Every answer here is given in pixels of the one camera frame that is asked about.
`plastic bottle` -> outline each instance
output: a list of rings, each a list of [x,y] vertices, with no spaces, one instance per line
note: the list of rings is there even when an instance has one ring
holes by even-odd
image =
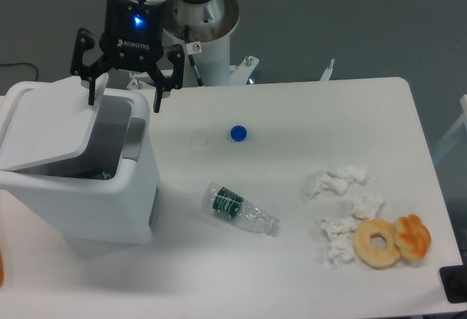
[[[215,182],[204,193],[203,211],[253,233],[275,236],[279,228],[279,219]]]

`gray floor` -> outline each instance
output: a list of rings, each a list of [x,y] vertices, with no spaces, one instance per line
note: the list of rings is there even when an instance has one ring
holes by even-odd
[[[258,57],[258,82],[318,80],[331,58],[335,80],[402,77],[430,147],[461,114],[467,0],[238,1],[231,61]],[[77,28],[101,33],[104,7],[105,0],[0,0],[0,63],[33,62],[44,81],[68,76]],[[0,93],[33,76],[27,68],[0,69]],[[436,168],[460,234],[467,226],[466,167],[467,139]]]

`trash bin lid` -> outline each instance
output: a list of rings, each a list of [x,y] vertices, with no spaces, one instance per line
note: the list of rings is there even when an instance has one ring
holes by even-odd
[[[108,78],[103,74],[96,80],[93,106],[79,77],[41,86],[31,82],[31,90],[12,92],[20,99],[5,101],[17,105],[1,142],[0,169],[15,171],[79,156],[88,146]]]

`warning sticker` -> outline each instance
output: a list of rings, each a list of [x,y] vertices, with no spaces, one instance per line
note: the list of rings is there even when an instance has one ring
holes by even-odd
[[[198,54],[201,52],[201,43],[193,42],[187,44],[187,53],[188,55]]]

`crumpled tissue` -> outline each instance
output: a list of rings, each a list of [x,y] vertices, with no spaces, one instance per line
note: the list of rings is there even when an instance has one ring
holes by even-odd
[[[359,219],[373,220],[384,203],[385,198],[381,193],[355,195],[352,201],[352,214]]]
[[[322,191],[332,191],[343,196],[349,184],[363,184],[370,178],[367,166],[356,167],[353,165],[329,169],[312,181],[306,192],[306,201],[310,202]]]
[[[349,184],[356,182],[363,184],[370,178],[368,166],[353,166],[352,164],[344,167],[336,167],[329,170],[329,175],[347,181]]]
[[[309,190],[306,193],[306,199],[311,201],[317,194],[322,191],[333,191],[338,195],[342,196],[349,188],[349,183],[346,180],[331,177],[328,174],[320,175],[316,182],[313,182],[309,186]]]
[[[328,257],[334,268],[339,268],[343,263],[349,263],[354,257],[352,244],[353,234],[339,234],[329,243]]]
[[[357,228],[357,222],[353,217],[346,217],[340,220],[324,218],[321,220],[321,228],[326,232],[330,240],[335,239],[338,234],[348,234]]]

